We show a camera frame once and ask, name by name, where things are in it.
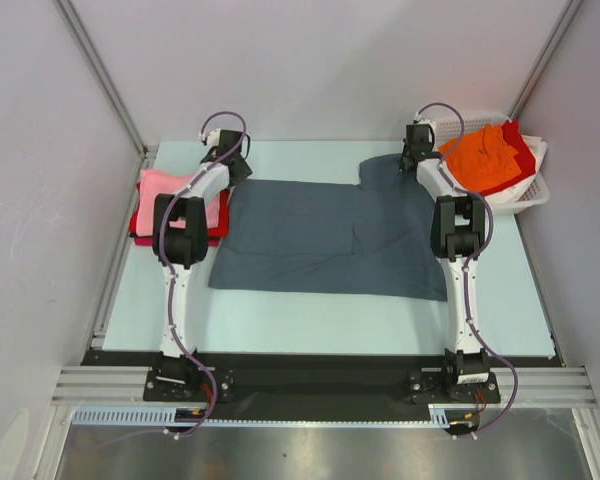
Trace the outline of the grey blue t shirt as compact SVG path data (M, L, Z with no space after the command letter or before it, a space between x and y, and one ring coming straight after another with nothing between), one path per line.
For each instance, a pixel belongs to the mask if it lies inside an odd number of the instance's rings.
M361 162L356 184L244 181L210 287L445 300L429 244L434 201L398 162Z

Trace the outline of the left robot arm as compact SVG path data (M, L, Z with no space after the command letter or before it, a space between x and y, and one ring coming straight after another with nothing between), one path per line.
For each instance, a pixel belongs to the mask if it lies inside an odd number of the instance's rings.
M152 248L163 267L165 309L160 351L143 394L146 401L188 401L208 385L196 358L190 299L209 249L206 208L252 170L246 162L248 134L218 128L204 134L202 143L208 151L191 180L170 194L159 194L154 202Z

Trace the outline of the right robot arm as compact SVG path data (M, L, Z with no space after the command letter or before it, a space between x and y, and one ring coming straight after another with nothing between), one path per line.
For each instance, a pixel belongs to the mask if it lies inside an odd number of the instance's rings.
M435 150L435 129L429 121L406 126L400 169L434 200L430 248L443 271L449 308L450 343L430 388L448 402L470 402L491 374L478 320L477 267L491 239L492 214L482 197L452 178Z

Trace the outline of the red folded t shirt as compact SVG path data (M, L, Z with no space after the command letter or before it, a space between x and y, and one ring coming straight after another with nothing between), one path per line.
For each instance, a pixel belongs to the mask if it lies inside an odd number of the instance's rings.
M129 235L151 237L153 234L154 202L158 194L171 193L184 187L190 180L187 176L171 176L164 172L150 172L136 184L137 206L129 221ZM224 238L229 233L230 190L221 191L206 206L207 233L209 237Z

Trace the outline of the orange t shirt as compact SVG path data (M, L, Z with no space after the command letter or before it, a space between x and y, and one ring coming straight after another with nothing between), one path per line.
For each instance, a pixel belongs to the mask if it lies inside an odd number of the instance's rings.
M447 169L465 190L488 196L520 181L516 150L504 141L501 126L487 124L439 147Z

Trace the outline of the red t shirt in basket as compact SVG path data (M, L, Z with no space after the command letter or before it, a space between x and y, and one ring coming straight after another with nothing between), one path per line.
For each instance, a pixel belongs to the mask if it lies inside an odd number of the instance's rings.
M516 150L514 160L518 165L519 180L526 179L536 173L536 159L519 132L518 121L506 121L501 126L504 141Z

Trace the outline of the magenta folded t shirt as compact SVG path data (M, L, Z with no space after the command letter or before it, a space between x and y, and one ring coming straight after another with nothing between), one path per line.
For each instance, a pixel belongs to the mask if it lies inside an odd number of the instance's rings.
M153 239L151 237L134 237L134 244L141 247L151 247ZM209 247L218 247L220 244L220 238L217 237L209 237L208 238L208 246Z

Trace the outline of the right aluminium frame post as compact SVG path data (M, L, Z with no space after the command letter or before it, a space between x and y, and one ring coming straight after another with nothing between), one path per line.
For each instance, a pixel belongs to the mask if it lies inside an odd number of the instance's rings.
M587 4L587 0L568 0L565 3L519 94L509 109L509 118L519 119L522 116L563 42L569 35L571 28Z

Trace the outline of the aluminium frame post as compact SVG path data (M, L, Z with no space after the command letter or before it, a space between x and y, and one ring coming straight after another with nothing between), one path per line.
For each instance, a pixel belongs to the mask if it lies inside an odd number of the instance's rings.
M79 52L91 71L104 98L111 107L126 138L129 140L136 153L141 158L144 158L148 151L147 146L142 140L141 134L125 105L119 89L115 85L115 82L74 2L70 0L53 0L52 4L76 43Z
M522 116L563 42L569 35L571 28L587 4L587 0L568 0L565 3L519 94L509 109L509 118L519 119Z

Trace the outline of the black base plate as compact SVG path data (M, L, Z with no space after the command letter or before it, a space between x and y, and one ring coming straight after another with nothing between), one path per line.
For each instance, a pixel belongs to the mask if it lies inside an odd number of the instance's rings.
M249 414L268 418L387 420L411 417L430 404L446 407L495 407L505 400L511 372L504 361L489 359L490 378L470 402L448 402L430 388L444 357L386 355L308 355L201 353L208 385L188 401L146 401L147 375L157 352L90 350L80 364L88 381L122 397L134 386L134 398L149 404L174 404L204 411L216 402L223 418Z

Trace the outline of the left aluminium frame post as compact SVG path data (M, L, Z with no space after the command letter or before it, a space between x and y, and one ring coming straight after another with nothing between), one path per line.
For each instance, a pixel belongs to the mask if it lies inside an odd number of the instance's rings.
M111 107L126 138L129 140L136 153L141 158L144 158L148 151L147 146L142 140L141 134L125 105L119 89L115 85L115 82L74 2L70 0L53 0L52 4L76 43L79 52L91 71L104 98Z

